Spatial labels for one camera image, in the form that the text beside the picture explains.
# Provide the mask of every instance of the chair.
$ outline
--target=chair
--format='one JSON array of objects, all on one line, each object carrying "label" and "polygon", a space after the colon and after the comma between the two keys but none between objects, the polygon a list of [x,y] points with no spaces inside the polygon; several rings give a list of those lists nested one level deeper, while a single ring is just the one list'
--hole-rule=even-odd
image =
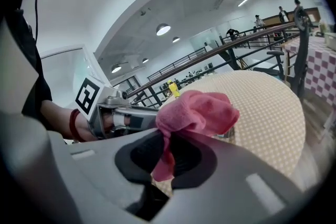
[{"label": "chair", "polygon": [[[307,56],[308,56],[308,43],[309,43],[309,25],[311,24],[309,17],[302,7],[295,10],[294,20],[300,31],[300,46],[299,51],[294,63],[294,77],[287,77],[287,81],[290,83],[291,90],[297,95],[297,97],[302,100],[304,94],[304,80],[307,73]],[[254,71],[263,72],[274,77],[279,77],[284,80],[284,69],[281,64],[280,56],[284,55],[282,51],[269,51],[268,55],[275,55],[279,70],[267,69],[267,68],[254,68]]]}]

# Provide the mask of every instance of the pink checkered tablecloth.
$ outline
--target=pink checkered tablecloth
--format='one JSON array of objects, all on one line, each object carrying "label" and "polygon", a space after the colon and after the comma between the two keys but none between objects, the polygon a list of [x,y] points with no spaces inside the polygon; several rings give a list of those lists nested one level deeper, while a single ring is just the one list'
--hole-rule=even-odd
[{"label": "pink checkered tablecloth", "polygon": [[[289,52],[298,52],[300,39],[285,45]],[[336,51],[328,48],[324,38],[309,37],[308,71],[305,87],[327,101],[336,109]]]}]

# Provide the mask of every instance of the white ceiling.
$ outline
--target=white ceiling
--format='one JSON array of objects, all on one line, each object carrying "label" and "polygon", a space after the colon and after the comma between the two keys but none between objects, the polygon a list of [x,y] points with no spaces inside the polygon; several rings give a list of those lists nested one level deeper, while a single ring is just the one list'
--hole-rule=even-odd
[{"label": "white ceiling", "polygon": [[125,62],[126,55],[139,55],[140,66],[142,58],[153,59],[160,55],[171,44],[172,37],[158,37],[155,29],[159,23],[167,23],[172,27],[178,22],[198,13],[209,12],[218,7],[236,7],[241,0],[151,0],[136,12],[116,33],[98,59],[101,68],[109,79],[116,78],[132,71],[128,64],[111,74],[111,66]]}]

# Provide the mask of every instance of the railing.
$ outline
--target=railing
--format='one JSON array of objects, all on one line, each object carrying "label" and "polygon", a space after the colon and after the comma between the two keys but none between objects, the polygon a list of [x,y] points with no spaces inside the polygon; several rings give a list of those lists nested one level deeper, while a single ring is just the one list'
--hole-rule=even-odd
[{"label": "railing", "polygon": [[179,59],[179,60],[171,63],[170,65],[168,65],[168,66],[160,69],[158,72],[150,75],[147,78],[149,79],[149,81],[151,81],[151,80],[153,80],[155,78],[158,78],[159,76],[161,76],[161,75],[169,72],[170,70],[173,70],[176,67],[184,65],[186,62],[189,62],[190,60],[192,60],[192,59],[196,58],[197,56],[202,55],[204,53],[206,53],[205,48],[201,48],[201,49],[199,49],[199,50],[197,50],[197,51],[195,51],[195,52],[193,52],[191,54],[188,54],[187,56],[184,56],[181,59]]},{"label": "railing", "polygon": [[[295,26],[294,22],[290,22],[290,23],[286,23],[286,24],[281,24],[281,25],[276,25],[276,26],[271,26],[271,27],[270,26],[268,26],[268,27],[266,26],[265,30],[257,31],[255,33],[250,34],[250,35],[246,35],[246,36],[237,38],[236,40],[230,41],[228,43],[223,42],[224,44],[222,46],[219,46],[218,48],[215,48],[215,49],[213,49],[211,51],[208,51],[206,53],[203,53],[202,55],[200,55],[198,57],[195,57],[194,59],[191,59],[187,63],[185,63],[185,64],[183,64],[181,66],[175,67],[175,68],[167,71],[166,73],[162,74],[161,76],[156,77],[153,80],[151,80],[150,82],[146,83],[145,85],[137,88],[136,90],[134,90],[133,92],[131,92],[128,96],[131,97],[131,96],[133,96],[133,95],[135,95],[135,94],[137,94],[139,92],[142,92],[144,90],[149,90],[150,93],[151,93],[150,96],[148,96],[148,97],[146,97],[144,99],[141,99],[141,100],[139,100],[137,102],[134,102],[133,104],[137,104],[137,103],[139,103],[141,101],[144,101],[146,99],[149,99],[149,98],[154,98],[156,102],[154,104],[151,104],[150,106],[155,106],[155,105],[161,106],[162,103],[165,100],[160,100],[160,98],[158,97],[158,94],[163,93],[163,92],[167,91],[168,89],[164,89],[164,90],[155,92],[153,90],[153,88],[152,88],[153,85],[156,85],[157,83],[163,81],[164,79],[169,78],[169,77],[171,77],[174,74],[177,74],[177,73],[179,73],[179,72],[181,72],[181,71],[183,71],[183,70],[185,70],[185,69],[187,69],[187,68],[189,68],[189,67],[191,67],[191,66],[193,66],[193,65],[195,65],[195,64],[197,64],[199,62],[202,62],[202,61],[204,61],[204,60],[206,60],[206,59],[208,59],[208,58],[210,58],[210,57],[212,57],[214,55],[220,54],[222,52],[226,52],[226,51],[229,52],[229,54],[230,54],[230,61],[221,63],[218,66],[215,66],[213,68],[207,69],[206,71],[204,71],[202,73],[199,73],[199,74],[197,74],[197,75],[195,75],[195,76],[193,76],[191,78],[188,78],[188,79],[186,79],[184,81],[181,81],[180,83],[177,83],[177,85],[179,86],[181,84],[188,83],[190,81],[194,81],[195,79],[198,79],[201,76],[204,76],[205,74],[213,72],[216,69],[218,69],[220,67],[223,67],[225,65],[228,65],[228,64],[230,64],[232,62],[234,62],[234,63],[237,64],[237,61],[240,61],[243,58],[248,57],[248,56],[250,56],[250,55],[252,55],[252,54],[254,54],[254,53],[258,52],[258,51],[261,51],[261,50],[264,50],[264,49],[272,49],[272,47],[273,48],[279,48],[279,49],[281,49],[281,47],[278,47],[279,44],[282,44],[283,42],[286,42],[289,39],[293,39],[293,38],[299,36],[299,33],[294,33],[291,36],[288,36],[286,34],[286,29],[292,28],[294,26]],[[283,33],[283,37],[280,40],[271,42],[271,43],[269,43],[269,44],[267,44],[265,46],[262,46],[262,47],[259,46],[258,49],[251,50],[251,52],[246,53],[244,55],[241,55],[239,57],[236,57],[234,55],[234,53],[233,53],[233,48],[239,47],[240,45],[243,45],[243,44],[248,44],[251,41],[256,40],[256,39],[258,39],[260,37],[264,37],[264,36],[267,36],[267,35],[270,36],[270,34],[272,34],[272,33],[278,33],[278,32],[282,32]],[[250,65],[250,66],[246,65],[246,63],[244,65],[244,67],[243,66],[239,67],[238,65],[237,66],[239,67],[239,69],[249,70],[249,69],[257,66],[258,64],[260,64],[262,62],[265,62],[265,61],[268,61],[268,60],[270,60],[270,59],[272,59],[274,57],[275,56],[269,56],[269,57],[267,57],[267,58],[265,58],[265,59],[263,59],[261,61],[258,61],[256,63]],[[273,68],[277,67],[278,65],[279,64],[275,64],[272,67],[270,67],[270,69],[273,69]]]}]

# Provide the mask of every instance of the black cable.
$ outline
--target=black cable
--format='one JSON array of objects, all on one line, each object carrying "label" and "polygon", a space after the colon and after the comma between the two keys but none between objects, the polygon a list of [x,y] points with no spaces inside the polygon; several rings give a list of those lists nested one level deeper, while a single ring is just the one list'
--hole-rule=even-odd
[{"label": "black cable", "polygon": [[35,29],[35,45],[36,45],[36,44],[37,44],[37,34],[38,34],[37,0],[35,0],[35,20],[36,20],[36,29]]}]

